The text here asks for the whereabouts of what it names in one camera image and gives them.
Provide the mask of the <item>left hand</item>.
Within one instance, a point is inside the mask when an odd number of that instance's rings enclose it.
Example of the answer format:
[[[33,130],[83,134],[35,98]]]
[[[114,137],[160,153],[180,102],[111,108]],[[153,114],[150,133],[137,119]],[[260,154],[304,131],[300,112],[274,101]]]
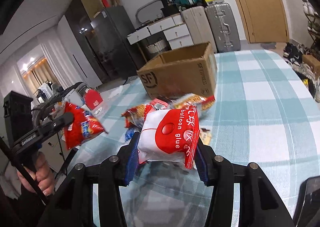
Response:
[[[33,180],[37,182],[38,187],[46,197],[53,194],[55,186],[54,175],[48,165],[43,152],[39,152],[35,163],[35,168],[35,173],[26,167],[25,170],[29,173]],[[21,182],[21,196],[33,196],[35,190],[31,187],[31,185],[20,173],[20,171],[17,171],[17,176],[19,178],[19,181]]]

